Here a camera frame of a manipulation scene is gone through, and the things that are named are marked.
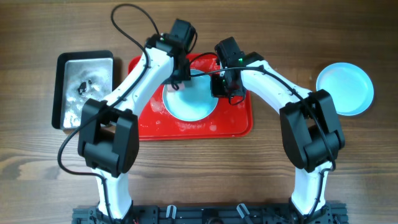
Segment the light blue plate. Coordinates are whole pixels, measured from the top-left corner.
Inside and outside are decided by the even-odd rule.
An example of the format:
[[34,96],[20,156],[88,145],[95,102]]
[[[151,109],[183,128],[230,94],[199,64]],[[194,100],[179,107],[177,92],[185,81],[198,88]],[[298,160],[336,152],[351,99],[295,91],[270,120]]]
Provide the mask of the light blue plate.
[[210,82],[211,77],[204,75],[179,83],[179,90],[164,86],[162,100],[166,110],[181,121],[194,122],[208,117],[218,104],[218,98],[211,95]]
[[374,86],[368,74],[351,63],[338,62],[325,67],[316,80],[317,90],[326,90],[343,116],[356,116],[372,105]]

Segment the pink sponge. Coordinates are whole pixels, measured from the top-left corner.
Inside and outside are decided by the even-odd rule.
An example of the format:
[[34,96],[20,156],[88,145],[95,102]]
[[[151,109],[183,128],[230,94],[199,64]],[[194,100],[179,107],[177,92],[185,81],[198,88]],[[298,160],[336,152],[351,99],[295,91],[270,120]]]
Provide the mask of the pink sponge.
[[173,91],[180,91],[185,89],[185,84],[183,82],[181,83],[170,83],[166,84],[166,90],[168,92],[173,92]]

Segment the light blue plate bottom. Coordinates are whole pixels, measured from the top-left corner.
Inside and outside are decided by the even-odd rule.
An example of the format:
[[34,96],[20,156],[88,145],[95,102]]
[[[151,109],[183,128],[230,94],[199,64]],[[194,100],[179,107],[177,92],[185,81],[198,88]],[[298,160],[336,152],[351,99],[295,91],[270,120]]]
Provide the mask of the light blue plate bottom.
[[374,86],[368,74],[351,63],[338,62],[325,67],[316,80],[317,90],[326,90],[343,116],[356,116],[372,105]]

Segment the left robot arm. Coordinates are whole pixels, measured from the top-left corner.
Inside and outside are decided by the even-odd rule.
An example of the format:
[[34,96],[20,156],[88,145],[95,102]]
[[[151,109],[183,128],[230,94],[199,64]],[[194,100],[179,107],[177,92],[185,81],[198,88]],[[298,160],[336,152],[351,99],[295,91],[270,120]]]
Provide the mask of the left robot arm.
[[78,154],[98,181],[96,216],[101,222],[130,219],[126,174],[139,151],[138,119],[158,87],[166,84],[178,90],[179,83],[191,78],[187,54],[196,39],[191,23],[177,19],[169,33],[148,38],[140,61],[117,89],[83,105]]

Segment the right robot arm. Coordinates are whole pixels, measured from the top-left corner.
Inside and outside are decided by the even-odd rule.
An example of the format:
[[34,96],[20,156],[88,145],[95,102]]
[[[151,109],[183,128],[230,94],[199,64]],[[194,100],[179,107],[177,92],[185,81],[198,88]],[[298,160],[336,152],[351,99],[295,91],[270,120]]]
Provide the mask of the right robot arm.
[[295,166],[290,204],[301,222],[319,217],[327,175],[345,146],[331,95],[292,83],[257,52],[245,54],[233,37],[215,45],[215,53],[220,70],[211,74],[211,94],[231,100],[250,91],[279,114],[283,148]]

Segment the red plastic tray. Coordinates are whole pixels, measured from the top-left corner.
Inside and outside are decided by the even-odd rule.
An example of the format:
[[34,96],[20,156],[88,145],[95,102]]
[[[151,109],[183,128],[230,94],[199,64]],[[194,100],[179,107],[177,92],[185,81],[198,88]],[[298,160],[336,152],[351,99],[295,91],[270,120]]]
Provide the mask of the red plastic tray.
[[181,121],[173,117],[162,100],[161,85],[146,104],[139,118],[141,141],[241,137],[253,127],[250,94],[246,98],[219,98],[215,110],[199,121]]

